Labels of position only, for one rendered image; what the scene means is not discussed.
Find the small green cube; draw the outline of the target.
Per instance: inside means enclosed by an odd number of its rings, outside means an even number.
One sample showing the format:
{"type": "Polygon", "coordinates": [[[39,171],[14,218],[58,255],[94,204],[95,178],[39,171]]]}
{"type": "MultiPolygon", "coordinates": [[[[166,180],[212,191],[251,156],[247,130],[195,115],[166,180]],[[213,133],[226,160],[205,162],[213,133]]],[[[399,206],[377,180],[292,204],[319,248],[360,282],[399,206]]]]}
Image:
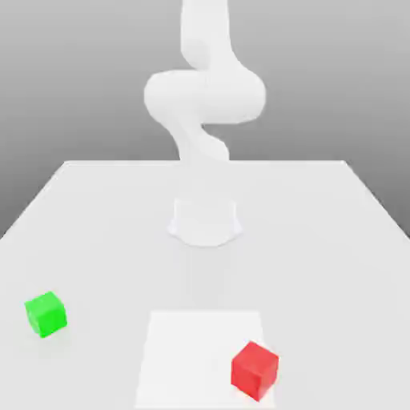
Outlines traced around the small green cube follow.
{"type": "Polygon", "coordinates": [[[30,326],[41,338],[67,325],[65,306],[52,291],[26,301],[24,306],[30,326]]]}

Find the small red cube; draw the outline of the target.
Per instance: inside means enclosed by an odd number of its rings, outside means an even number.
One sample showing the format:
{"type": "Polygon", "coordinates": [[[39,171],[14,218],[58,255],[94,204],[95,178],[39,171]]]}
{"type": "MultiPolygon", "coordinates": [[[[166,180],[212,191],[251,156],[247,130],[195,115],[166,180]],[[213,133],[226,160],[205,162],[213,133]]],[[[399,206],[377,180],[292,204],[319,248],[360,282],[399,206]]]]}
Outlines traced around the small red cube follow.
{"type": "Polygon", "coordinates": [[[260,402],[276,382],[279,356],[250,341],[231,361],[231,385],[260,402]]]}

